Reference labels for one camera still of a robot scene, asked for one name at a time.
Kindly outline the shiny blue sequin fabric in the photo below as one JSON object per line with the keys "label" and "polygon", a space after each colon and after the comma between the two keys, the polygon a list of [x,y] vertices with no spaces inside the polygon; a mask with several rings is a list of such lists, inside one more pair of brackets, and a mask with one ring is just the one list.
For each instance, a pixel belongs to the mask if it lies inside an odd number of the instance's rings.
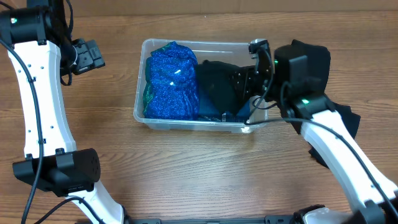
{"label": "shiny blue sequin fabric", "polygon": [[146,60],[143,115],[149,119],[195,120],[200,100],[193,51],[176,42],[150,53]]}

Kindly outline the blue denim jeans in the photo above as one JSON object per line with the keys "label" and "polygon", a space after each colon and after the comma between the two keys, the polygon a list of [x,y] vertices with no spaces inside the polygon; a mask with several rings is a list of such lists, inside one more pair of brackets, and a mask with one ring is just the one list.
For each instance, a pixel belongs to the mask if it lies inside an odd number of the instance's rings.
{"label": "blue denim jeans", "polygon": [[209,96],[203,92],[201,89],[198,91],[199,97],[199,111],[198,111],[198,121],[214,121],[214,122],[227,122],[227,123],[243,123],[245,119],[249,118],[250,105],[247,101],[246,104],[239,110],[239,112],[234,115],[229,111],[224,113],[219,113],[219,111],[214,107]]}

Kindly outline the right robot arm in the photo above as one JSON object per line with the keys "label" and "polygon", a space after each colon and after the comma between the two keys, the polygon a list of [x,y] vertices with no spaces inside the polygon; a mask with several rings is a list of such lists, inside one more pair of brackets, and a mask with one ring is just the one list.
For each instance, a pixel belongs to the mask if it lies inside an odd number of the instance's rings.
{"label": "right robot arm", "polygon": [[294,40],[271,51],[266,40],[248,47],[256,64],[246,80],[232,75],[244,97],[274,101],[281,120],[290,123],[335,176],[351,212],[312,205],[293,214],[292,223],[396,223],[397,186],[368,159],[350,135],[336,105],[325,94],[331,55],[326,47]]}

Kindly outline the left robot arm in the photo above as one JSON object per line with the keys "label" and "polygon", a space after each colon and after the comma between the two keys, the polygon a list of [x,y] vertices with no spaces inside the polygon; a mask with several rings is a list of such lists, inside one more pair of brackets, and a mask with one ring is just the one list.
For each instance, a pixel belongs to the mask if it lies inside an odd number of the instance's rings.
{"label": "left robot arm", "polygon": [[1,44],[16,71],[25,122],[24,160],[14,176],[33,190],[73,202],[92,223],[129,223],[125,208],[101,183],[100,160],[79,150],[70,131],[62,86],[72,77],[104,66],[95,41],[73,39],[69,1],[28,1],[1,13]]}

